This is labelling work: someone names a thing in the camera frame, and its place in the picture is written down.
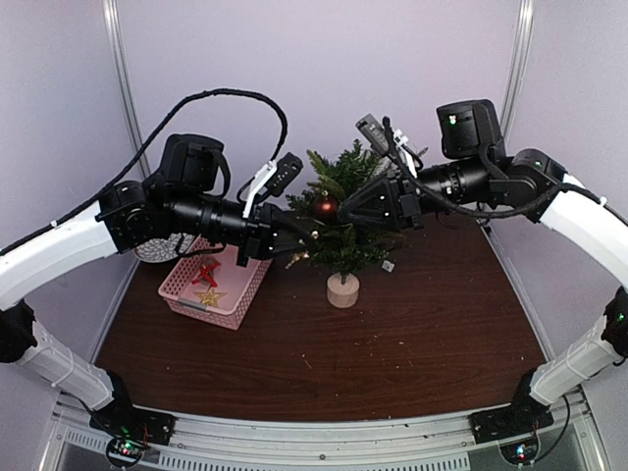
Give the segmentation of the gold glitter berry sprig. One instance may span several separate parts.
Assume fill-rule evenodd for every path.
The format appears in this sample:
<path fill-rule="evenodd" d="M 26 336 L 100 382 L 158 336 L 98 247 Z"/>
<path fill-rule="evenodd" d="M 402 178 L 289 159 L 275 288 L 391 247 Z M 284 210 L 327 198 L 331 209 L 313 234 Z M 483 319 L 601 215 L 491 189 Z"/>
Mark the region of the gold glitter berry sprig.
<path fill-rule="evenodd" d="M 319 236 L 319 231 L 313 230 L 306 239 L 301 239 L 297 243 L 297 249 L 291 253 L 290 259 L 285 265 L 285 269 L 288 270 L 297 262 L 309 259 L 311 253 L 316 248 L 316 242 Z"/>

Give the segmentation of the red ball ornament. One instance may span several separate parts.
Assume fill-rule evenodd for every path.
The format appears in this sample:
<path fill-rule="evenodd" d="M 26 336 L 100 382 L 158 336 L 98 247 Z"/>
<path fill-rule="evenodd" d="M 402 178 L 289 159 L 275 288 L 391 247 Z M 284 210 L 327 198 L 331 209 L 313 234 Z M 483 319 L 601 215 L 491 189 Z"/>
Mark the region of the red ball ornament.
<path fill-rule="evenodd" d="M 331 224 L 337 219 L 338 208 L 338 201 L 323 190 L 314 200 L 312 213 L 316 220 Z"/>

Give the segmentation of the small green christmas tree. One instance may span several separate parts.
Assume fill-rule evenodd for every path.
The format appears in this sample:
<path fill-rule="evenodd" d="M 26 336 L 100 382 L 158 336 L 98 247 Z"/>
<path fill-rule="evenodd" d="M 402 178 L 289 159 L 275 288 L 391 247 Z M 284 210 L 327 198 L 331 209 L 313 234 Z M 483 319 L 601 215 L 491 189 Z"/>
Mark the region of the small green christmas tree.
<path fill-rule="evenodd" d="M 392 163 L 365 149 L 359 140 L 335 160 L 309 150 L 309 162 L 317 180 L 309 182 L 298 195 L 287 195 L 289 209 L 295 216 L 308 219 L 320 236 L 307 259 L 312 266 L 332 271 L 327 278 L 327 298 L 336 308 L 353 306 L 359 296 L 361 270 L 381 263 L 390 253 L 402 247 L 404 236 L 387 230 L 343 224 L 339 217 L 325 224 L 314 218 L 316 197 L 326 190 L 340 205 L 358 189 L 387 171 Z"/>

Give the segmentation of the pink plastic basket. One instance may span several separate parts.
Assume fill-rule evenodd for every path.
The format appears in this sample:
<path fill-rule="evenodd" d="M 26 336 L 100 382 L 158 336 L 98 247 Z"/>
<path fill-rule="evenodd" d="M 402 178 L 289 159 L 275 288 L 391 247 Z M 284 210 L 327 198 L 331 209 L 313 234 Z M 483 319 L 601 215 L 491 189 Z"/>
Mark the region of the pink plastic basket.
<path fill-rule="evenodd" d="M 198 237 L 189 248 L 194 255 L 181 259 L 158 288 L 158 294 L 175 313 L 230 330 L 238 330 L 248 308 L 259 290 L 272 262 L 248 261 L 245 267 L 236 263 L 237 248 L 228 245 L 219 253 L 209 253 L 210 243 Z M 196 291 L 206 291 L 206 284 L 193 285 L 202 264 L 218 261 L 221 267 L 214 271 L 216 291 L 226 292 L 218 307 L 207 307 L 198 302 Z"/>

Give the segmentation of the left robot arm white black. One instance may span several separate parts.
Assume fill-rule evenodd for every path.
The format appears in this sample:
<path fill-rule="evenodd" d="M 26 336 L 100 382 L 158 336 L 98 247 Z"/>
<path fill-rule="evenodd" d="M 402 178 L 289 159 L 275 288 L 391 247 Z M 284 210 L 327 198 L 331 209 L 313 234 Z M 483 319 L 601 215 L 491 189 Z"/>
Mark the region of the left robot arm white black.
<path fill-rule="evenodd" d="M 173 234 L 202 236 L 237 249 L 236 263 L 268 260 L 295 251 L 310 235 L 268 203 L 300 173 L 301 160 L 287 153 L 253 177 L 247 199 L 233 202 L 212 189 L 229 168 L 222 142 L 197 134 L 173 134 L 158 169 L 144 182 L 116 183 L 69 220 L 1 252 L 1 360 L 37 373 L 101 414 L 121 436 L 141 425 L 124 381 L 95 367 L 52 338 L 26 296 L 88 262 L 122 254 Z"/>

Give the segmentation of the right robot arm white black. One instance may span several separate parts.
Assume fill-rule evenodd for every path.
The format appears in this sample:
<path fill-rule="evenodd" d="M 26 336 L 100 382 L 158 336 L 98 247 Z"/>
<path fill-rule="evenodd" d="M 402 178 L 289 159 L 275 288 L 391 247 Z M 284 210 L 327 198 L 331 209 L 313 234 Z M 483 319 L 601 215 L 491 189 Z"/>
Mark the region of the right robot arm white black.
<path fill-rule="evenodd" d="M 502 415 L 507 430 L 520 434 L 565 393 L 626 359 L 627 222 L 544 152 L 527 148 L 508 156 L 492 101 L 453 102 L 436 113 L 448 161 L 428 169 L 389 118 L 357 122 L 371 149 L 393 167 L 340 204 L 342 223 L 400 232 L 421 228 L 423 215 L 440 211 L 485 220 L 523 216 L 565 236 L 620 283 L 586 334 L 521 379 Z"/>

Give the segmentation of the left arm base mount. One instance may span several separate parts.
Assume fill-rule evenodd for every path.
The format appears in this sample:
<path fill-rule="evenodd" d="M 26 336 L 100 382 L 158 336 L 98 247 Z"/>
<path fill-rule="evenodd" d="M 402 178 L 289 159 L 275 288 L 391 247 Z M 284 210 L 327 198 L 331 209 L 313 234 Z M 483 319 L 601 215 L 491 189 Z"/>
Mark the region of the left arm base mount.
<path fill-rule="evenodd" d="M 93 410 L 81 404 L 89 414 L 89 426 L 105 432 L 107 461 L 118 469 L 138 464 L 154 445 L 168 445 L 175 429 L 172 414 L 137 408 L 133 405 L 112 405 Z"/>

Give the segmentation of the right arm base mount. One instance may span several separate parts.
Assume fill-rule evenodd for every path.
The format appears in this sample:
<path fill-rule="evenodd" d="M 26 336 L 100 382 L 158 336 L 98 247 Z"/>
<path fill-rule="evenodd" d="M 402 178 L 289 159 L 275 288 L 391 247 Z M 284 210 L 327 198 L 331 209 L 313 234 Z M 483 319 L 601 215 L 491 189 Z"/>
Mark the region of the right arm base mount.
<path fill-rule="evenodd" d="M 541 456 L 539 432 L 554 423 L 548 411 L 535 415 L 510 406 L 472 413 L 469 420 L 477 445 L 496 442 L 504 461 L 519 467 Z"/>

